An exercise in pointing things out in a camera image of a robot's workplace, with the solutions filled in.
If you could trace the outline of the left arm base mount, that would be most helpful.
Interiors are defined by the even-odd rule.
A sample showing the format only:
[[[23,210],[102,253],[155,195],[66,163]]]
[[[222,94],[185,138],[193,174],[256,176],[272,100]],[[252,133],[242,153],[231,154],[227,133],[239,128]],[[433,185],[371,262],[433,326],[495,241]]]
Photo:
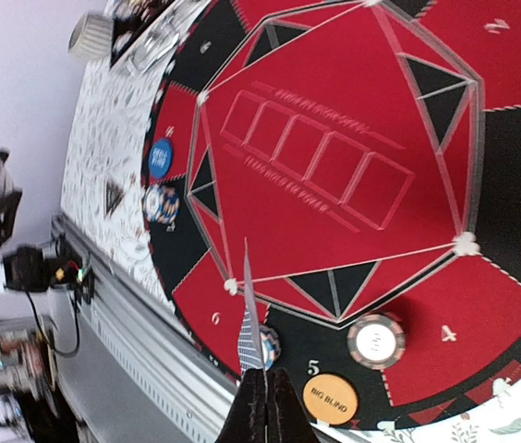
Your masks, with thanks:
[[[90,304],[95,275],[89,258],[83,258],[64,233],[40,245],[22,245],[3,256],[6,288],[23,293],[48,289],[71,290],[74,298]]]

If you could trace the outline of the orange big blind button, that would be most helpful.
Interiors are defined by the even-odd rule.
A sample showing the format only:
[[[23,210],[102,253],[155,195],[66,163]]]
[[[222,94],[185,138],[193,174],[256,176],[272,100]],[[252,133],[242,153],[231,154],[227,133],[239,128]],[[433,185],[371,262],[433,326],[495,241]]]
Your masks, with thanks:
[[[318,374],[312,377],[302,391],[308,412],[327,425],[343,425],[357,413],[359,397],[355,388],[343,377]]]

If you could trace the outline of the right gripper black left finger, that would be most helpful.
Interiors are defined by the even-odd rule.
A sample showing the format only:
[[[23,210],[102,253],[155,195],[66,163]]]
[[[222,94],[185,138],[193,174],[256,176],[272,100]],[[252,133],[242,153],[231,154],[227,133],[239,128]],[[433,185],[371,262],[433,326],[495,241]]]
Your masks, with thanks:
[[[266,373],[261,369],[247,370],[216,442],[265,442],[267,399]]]

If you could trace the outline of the blue small blind button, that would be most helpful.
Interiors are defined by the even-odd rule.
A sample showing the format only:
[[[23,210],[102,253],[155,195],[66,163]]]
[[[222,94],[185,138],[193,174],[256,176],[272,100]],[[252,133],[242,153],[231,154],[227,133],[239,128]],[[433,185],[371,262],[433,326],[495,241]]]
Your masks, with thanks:
[[[154,179],[165,178],[173,163],[174,146],[170,138],[161,138],[151,147],[148,165],[151,177]]]

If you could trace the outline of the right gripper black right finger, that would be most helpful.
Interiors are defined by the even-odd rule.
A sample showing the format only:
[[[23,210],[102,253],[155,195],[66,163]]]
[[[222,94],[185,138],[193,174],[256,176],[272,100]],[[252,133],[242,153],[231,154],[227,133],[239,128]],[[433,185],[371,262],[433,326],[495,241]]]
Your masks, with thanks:
[[[267,441],[319,443],[291,379],[283,368],[268,375]]]

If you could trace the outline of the red poker chip stack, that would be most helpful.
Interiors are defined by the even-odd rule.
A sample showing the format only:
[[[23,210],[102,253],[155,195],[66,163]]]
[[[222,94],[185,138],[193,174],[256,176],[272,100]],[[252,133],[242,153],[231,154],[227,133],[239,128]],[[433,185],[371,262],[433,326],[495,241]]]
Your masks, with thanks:
[[[346,341],[348,351],[357,363],[379,371],[398,363],[406,349],[402,323],[382,313],[360,317],[348,330]]]

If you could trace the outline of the single blue playing card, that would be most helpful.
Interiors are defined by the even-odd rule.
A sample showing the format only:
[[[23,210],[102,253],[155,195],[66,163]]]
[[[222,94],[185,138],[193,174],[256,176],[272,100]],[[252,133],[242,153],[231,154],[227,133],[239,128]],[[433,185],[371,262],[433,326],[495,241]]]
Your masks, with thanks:
[[[259,322],[251,266],[248,257],[248,242],[244,240],[244,300],[245,311],[237,341],[237,352],[242,375],[251,369],[265,371],[261,325]]]

